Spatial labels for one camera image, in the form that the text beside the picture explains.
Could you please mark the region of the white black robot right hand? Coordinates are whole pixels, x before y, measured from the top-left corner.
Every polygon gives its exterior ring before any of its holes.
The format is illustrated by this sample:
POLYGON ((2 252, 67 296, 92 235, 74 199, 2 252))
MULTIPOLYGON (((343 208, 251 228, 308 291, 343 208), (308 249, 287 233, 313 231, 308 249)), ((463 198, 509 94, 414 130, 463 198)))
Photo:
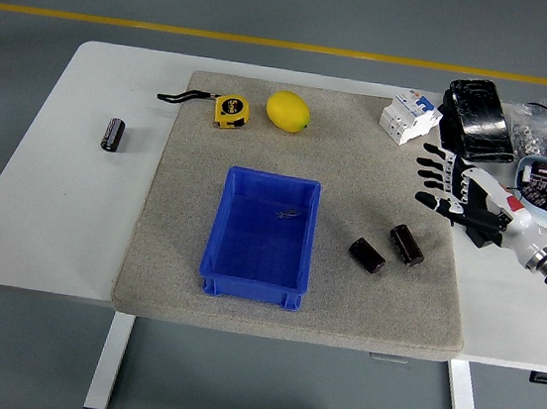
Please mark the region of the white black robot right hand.
POLYGON ((419 191, 415 199, 450 220, 489 236, 501 248, 514 252, 530 271, 547 262, 547 228, 533 220, 520 200, 494 176, 453 152, 426 143, 430 157, 419 157, 419 176, 433 195, 419 191))

